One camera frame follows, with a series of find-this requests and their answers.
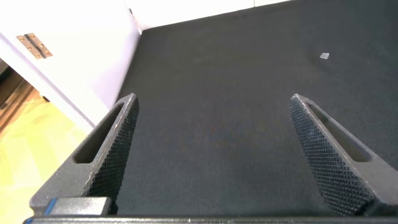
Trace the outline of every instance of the black surface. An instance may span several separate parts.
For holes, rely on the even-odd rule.
[[[331,215],[289,119],[294,93],[398,168],[397,11],[292,1],[145,30],[120,92],[140,115],[118,213]]]

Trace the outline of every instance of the white wall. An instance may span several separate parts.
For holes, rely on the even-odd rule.
[[[53,57],[36,59],[16,38],[31,32]],[[27,60],[92,124],[115,103],[139,39],[123,0],[2,1],[0,33],[4,43],[21,53],[14,60]],[[19,63],[2,54],[0,51],[0,57],[18,72]],[[28,82],[37,78],[27,70],[19,73]],[[43,85],[35,87],[46,91]],[[56,97],[43,94],[50,101]]]
[[[138,27],[149,29],[177,22],[274,4],[286,0],[125,0]]]

